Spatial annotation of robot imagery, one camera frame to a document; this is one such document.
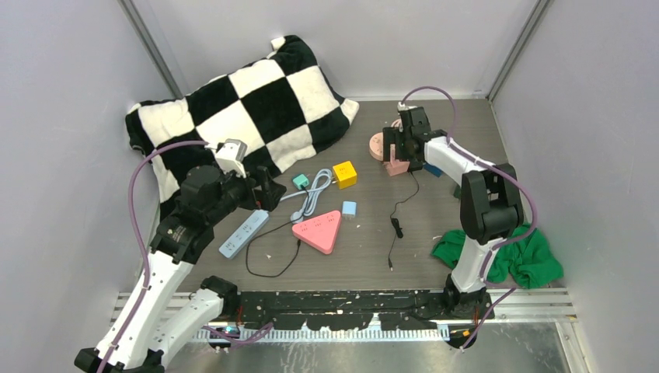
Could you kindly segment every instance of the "robotic arm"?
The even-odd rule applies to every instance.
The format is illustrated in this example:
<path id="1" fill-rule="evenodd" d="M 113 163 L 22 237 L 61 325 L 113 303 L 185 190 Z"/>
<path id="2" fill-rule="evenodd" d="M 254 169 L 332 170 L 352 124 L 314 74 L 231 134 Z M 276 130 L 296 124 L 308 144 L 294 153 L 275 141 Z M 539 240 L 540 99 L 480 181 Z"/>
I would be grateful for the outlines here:
<path id="1" fill-rule="evenodd" d="M 496 255 L 491 250 L 511 237 L 524 221 L 524 213 L 519 190 L 479 163 L 516 179 L 515 170 L 507 163 L 494 165 L 480 160 L 449 139 L 445 131 L 432 131 L 423 107 L 399 104 L 398 111 L 401 126 L 382 129 L 384 159 L 408 161 L 409 171 L 422 169 L 428 163 L 462 188 L 460 222 L 467 237 L 458 265 L 446 279 L 444 307 L 451 312 L 459 305 L 481 305 L 485 299 L 485 278 Z"/>
<path id="2" fill-rule="evenodd" d="M 80 350 L 76 367 L 97 372 L 102 357 L 114 349 L 103 369 L 105 373 L 163 372 L 203 325 L 235 311 L 239 301 L 237 287 L 209 277 L 185 307 L 157 327 L 174 291 L 213 240 L 213 227 L 238 207 L 272 211 L 286 192 L 286 187 L 275 183 L 265 167 L 257 168 L 253 177 L 246 173 L 242 167 L 244 153 L 242 142 L 227 140 L 219 145 L 215 156 L 221 170 L 213 166 L 190 170 L 181 185 L 181 195 L 176 198 L 176 208 L 160 222 L 151 241 L 151 273 L 142 274 L 114 326 L 96 348 Z M 145 275 L 150 276 L 150 285 L 135 309 Z M 128 328 L 113 345 L 120 326 L 129 318 Z"/>

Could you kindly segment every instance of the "gray wood tabletop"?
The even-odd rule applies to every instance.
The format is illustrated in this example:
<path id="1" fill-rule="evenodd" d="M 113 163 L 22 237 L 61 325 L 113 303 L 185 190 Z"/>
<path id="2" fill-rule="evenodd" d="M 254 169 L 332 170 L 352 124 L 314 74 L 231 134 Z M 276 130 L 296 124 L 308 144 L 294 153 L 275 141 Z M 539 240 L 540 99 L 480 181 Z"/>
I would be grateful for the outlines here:
<path id="1" fill-rule="evenodd" d="M 425 107 L 433 129 L 447 130 L 450 126 L 452 111 L 448 101 L 411 104 Z M 458 109 L 455 140 L 483 159 L 505 162 L 506 154 L 488 102 L 459 100 Z M 320 194 L 314 214 L 340 211 L 345 200 L 357 202 L 357 217 L 342 220 L 333 253 L 324 255 L 303 243 L 297 260 L 280 277 L 253 276 L 245 268 L 244 249 L 233 260 L 218 251 L 251 214 L 237 210 L 215 227 L 215 240 L 181 284 L 180 291 L 196 291 L 201 281 L 211 275 L 231 281 L 243 291 L 442 288 L 450 270 L 431 255 L 431 250 L 438 236 L 460 228 L 459 201 L 452 196 L 455 184 L 446 175 L 437 178 L 425 170 L 414 173 L 420 191 L 399 205 L 395 217 L 405 236 L 396 240 L 393 271 L 387 264 L 395 234 L 389 215 L 394 204 L 417 187 L 410 174 L 390 177 L 383 165 L 369 155 L 368 141 L 397 117 L 396 102 L 361 103 L 350 130 L 340 141 L 313 158 L 295 163 L 277 178 L 288 188 L 287 193 L 293 193 L 297 191 L 291 182 L 293 176 L 304 173 L 313 180 L 320 169 L 352 162 L 357 170 L 357 184 L 343 190 L 336 184 L 330 185 Z M 294 197 L 282 202 L 261 232 L 285 223 L 293 211 L 301 208 L 303 200 Z M 279 273 L 295 254 L 296 242 L 290 225 L 256 240 L 249 249 L 250 269 L 262 274 Z"/>

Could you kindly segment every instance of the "white wall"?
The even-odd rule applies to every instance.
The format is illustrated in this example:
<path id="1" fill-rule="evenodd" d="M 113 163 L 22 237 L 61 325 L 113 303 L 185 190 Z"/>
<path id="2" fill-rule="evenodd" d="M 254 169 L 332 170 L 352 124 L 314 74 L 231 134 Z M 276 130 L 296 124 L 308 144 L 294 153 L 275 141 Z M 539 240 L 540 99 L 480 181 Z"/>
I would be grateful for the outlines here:
<path id="1" fill-rule="evenodd" d="M 170 94 L 117 2 L 3 2 L 0 34 L 0 366 L 75 371 L 138 266 L 124 114 Z M 155 178 L 138 183 L 148 232 Z"/>
<path id="2" fill-rule="evenodd" d="M 271 51 L 271 39 L 293 33 L 314 50 L 337 92 L 392 99 L 428 84 L 457 96 L 485 96 L 534 4 L 531 0 L 137 2 L 184 92 L 264 57 Z"/>
<path id="3" fill-rule="evenodd" d="M 596 371 L 659 367 L 659 3 L 554 2 L 495 100 Z"/>

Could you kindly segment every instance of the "light blue cord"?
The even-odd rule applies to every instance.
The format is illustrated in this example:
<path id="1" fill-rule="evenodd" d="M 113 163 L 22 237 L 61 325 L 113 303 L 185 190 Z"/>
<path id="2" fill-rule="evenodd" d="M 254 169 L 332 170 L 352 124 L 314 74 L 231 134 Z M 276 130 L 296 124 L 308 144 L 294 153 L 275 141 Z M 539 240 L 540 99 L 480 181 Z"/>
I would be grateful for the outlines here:
<path id="1" fill-rule="evenodd" d="M 318 186 L 320 178 L 322 177 L 326 178 L 325 183 L 323 183 L 321 186 Z M 288 198 L 299 196 L 300 194 L 307 194 L 307 192 L 309 192 L 309 195 L 305 198 L 305 202 L 302 204 L 302 208 L 291 215 L 291 221 L 294 223 L 299 223 L 304 220 L 305 216 L 310 216 L 313 214 L 313 211 L 316 209 L 316 203 L 318 202 L 318 196 L 320 196 L 320 192 L 329 187 L 331 183 L 332 171 L 330 171 L 330 169 L 321 169 L 318 171 L 318 173 L 316 173 L 316 177 L 311 183 L 311 189 L 307 190 L 306 192 L 303 190 L 282 197 L 281 200 L 287 200 Z"/>

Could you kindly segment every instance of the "power plug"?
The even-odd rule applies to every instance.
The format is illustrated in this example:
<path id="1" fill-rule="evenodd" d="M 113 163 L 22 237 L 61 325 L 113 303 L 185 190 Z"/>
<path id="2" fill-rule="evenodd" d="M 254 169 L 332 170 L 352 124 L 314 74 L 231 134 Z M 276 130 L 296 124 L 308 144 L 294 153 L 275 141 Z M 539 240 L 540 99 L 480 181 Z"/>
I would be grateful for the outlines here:
<path id="1" fill-rule="evenodd" d="M 238 252 L 247 245 L 250 239 L 254 238 L 257 232 L 270 219 L 265 210 L 254 211 L 244 223 L 233 232 L 233 234 L 220 246 L 220 253 L 229 259 L 238 254 Z"/>

